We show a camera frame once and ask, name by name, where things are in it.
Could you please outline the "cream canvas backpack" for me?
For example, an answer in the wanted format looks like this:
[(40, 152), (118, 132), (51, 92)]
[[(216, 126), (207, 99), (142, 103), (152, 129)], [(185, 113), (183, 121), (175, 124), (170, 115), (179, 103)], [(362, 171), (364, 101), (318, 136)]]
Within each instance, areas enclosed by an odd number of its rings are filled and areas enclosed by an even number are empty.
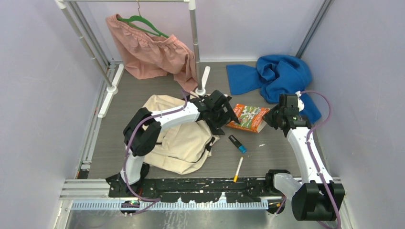
[(161, 130), (144, 162), (180, 175), (189, 174), (203, 166), (218, 140), (205, 121), (186, 122)]

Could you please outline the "orange paperback book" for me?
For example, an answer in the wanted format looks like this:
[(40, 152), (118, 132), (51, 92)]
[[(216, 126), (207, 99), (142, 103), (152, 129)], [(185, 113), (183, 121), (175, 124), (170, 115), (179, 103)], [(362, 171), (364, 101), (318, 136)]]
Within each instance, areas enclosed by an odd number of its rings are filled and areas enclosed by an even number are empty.
[(240, 123), (238, 124), (235, 121), (231, 121), (226, 126), (248, 132), (260, 133), (266, 126), (266, 123), (263, 121), (263, 116), (270, 111), (270, 109), (236, 104), (233, 111)]

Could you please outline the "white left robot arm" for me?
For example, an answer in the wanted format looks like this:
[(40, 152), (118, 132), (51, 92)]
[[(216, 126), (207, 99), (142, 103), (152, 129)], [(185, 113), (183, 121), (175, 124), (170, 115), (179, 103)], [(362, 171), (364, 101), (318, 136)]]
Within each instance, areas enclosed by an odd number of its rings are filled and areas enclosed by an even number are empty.
[(119, 173), (106, 178), (109, 197), (140, 197), (150, 167), (178, 174), (199, 169), (223, 126), (238, 122), (231, 97), (216, 90), (183, 99), (153, 95), (123, 130), (125, 156)]

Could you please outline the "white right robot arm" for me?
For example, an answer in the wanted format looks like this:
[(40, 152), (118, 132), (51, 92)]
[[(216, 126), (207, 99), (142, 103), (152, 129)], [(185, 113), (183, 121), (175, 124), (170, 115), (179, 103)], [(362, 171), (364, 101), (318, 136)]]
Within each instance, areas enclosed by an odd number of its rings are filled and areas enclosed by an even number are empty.
[(339, 210), (345, 189), (334, 181), (322, 162), (313, 142), (317, 127), (300, 114), (304, 108), (302, 94), (280, 94), (278, 104), (263, 116), (270, 127), (283, 131), (294, 151), (301, 179), (296, 180), (287, 170), (271, 169), (266, 174), (265, 189), (271, 196), (281, 193), (284, 200), (289, 200), (296, 220), (336, 221), (340, 227)]

